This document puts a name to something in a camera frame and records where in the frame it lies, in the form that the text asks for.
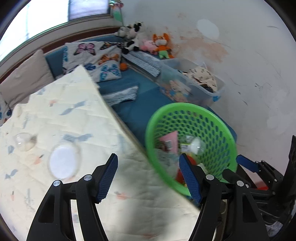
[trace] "orange fox plush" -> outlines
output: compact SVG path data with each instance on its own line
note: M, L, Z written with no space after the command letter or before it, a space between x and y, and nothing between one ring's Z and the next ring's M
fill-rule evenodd
M169 54L169 52L171 52L172 50L166 46L169 40L170 37L166 33L164 33L163 36L157 36L156 34L153 34L153 41L155 45L158 46L156 51L158 51L160 59L173 58L173 56Z

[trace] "plastic container lid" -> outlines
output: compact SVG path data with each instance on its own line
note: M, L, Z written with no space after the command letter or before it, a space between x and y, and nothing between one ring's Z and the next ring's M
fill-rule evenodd
M48 169L55 178L63 180L76 174L79 163L78 147L71 142L65 142L53 148L48 161Z

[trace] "clear storage box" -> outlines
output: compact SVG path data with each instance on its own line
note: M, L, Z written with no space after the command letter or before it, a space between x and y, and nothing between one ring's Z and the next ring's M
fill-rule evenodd
M210 106L218 101L224 91L225 83L216 78L218 91L211 93L198 85L192 79L186 77L182 72L194 69L197 64L188 59L172 58L160 61L161 76L158 80L160 91L176 102L188 102L199 106Z

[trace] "blue gripper pad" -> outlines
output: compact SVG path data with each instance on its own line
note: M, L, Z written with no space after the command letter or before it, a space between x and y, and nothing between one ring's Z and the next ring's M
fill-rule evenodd
M110 162L107 162L107 165L102 178L98 182L98 194L96 199L98 202L101 202L104 198L106 198L111 183L113 181L114 175L118 168L118 157L114 155Z
M243 155L237 156L237 163L249 169L251 172L257 172L257 173L259 172L258 165Z
M190 195L196 202L200 203L202 196L200 194L200 184L191 170L191 163L188 163L183 155L179 157L179 167L185 179Z

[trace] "butterfly print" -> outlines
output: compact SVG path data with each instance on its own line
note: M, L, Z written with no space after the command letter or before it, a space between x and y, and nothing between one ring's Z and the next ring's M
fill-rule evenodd
M7 114L7 116L11 116L11 114L12 114L12 111L11 111L11 109L10 109L10 108L7 110L6 114Z
M86 65L84 65L86 70L94 70L96 68L95 65L93 65L92 63L88 63Z
M112 64L110 68L108 68L108 65L104 65L102 67L102 72L100 73L100 81L104 81L108 73L112 73L117 77L121 77L121 73L119 72L116 64Z
M122 48L122 43L116 43L116 42L104 42L103 46L100 47L100 50L104 50L104 49L107 49L111 46L117 46L118 48Z
M89 52L92 55L96 55L96 52L94 51L94 44L88 43L88 44L79 44L78 48L76 49L75 53L73 55L78 55L84 51Z
M115 60L115 61L118 62L119 61L119 54L114 54L111 57L108 57L107 54L103 54L103 56L99 60L98 64L101 65L102 63L105 63L105 62L110 61L110 60Z
M68 62L68 47L67 46L64 47L63 60L65 62Z

